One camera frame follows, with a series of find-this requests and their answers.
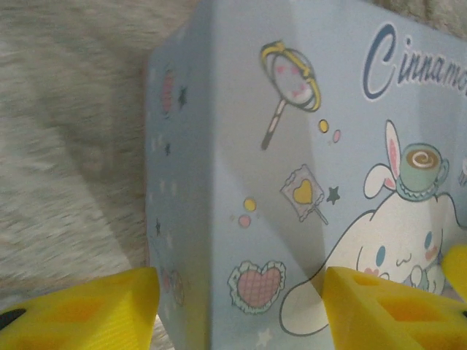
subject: fluffy gray carpet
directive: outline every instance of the fluffy gray carpet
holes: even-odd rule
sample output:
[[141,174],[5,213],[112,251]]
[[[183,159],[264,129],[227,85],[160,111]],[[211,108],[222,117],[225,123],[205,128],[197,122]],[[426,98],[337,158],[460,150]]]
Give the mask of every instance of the fluffy gray carpet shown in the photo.
[[[375,2],[467,38],[464,0]],[[142,67],[195,3],[0,3],[0,307],[144,265]]]

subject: light blue box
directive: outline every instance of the light blue box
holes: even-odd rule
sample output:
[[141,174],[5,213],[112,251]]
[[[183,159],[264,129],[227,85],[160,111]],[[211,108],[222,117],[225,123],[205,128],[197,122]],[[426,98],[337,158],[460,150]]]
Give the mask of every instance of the light blue box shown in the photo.
[[177,350],[332,349],[330,265],[448,290],[466,48],[366,1],[201,1],[146,89],[150,264]]

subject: dark star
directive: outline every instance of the dark star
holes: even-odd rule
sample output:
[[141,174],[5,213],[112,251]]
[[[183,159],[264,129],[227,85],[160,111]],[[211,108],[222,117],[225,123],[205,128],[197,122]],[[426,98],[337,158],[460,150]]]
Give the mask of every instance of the dark star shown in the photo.
[[161,223],[159,222],[159,218],[155,220],[155,234],[157,237],[161,235]]
[[180,109],[182,109],[182,107],[187,104],[187,89],[187,87],[180,88],[180,94],[178,96],[178,104],[180,105]]
[[329,187],[329,196],[326,199],[326,202],[332,202],[334,205],[337,200],[341,199],[341,196],[338,194],[338,191],[339,191],[339,186],[335,188]]
[[164,151],[166,151],[166,156],[170,155],[170,144],[166,144],[166,146],[163,148]]

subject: hand mirror illustration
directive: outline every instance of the hand mirror illustration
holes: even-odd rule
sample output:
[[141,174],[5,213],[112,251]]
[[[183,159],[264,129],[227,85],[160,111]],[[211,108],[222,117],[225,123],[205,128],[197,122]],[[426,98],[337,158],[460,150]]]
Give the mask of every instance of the hand mirror illustration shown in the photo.
[[320,89],[312,64],[299,51],[286,48],[281,41],[266,44],[260,52],[261,65],[279,94],[261,149],[266,150],[288,104],[305,112],[316,112],[321,105]]

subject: yellow plastic object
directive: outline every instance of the yellow plastic object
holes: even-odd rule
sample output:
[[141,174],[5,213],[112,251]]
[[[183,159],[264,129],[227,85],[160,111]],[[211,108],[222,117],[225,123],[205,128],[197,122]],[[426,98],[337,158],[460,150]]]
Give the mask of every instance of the yellow plastic object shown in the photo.
[[467,349],[467,304],[349,268],[328,268],[323,300],[336,350]]
[[96,279],[5,310],[26,312],[0,330],[0,349],[148,350],[158,303],[154,268]]
[[467,246],[454,246],[444,257],[444,275],[459,296],[467,300]]

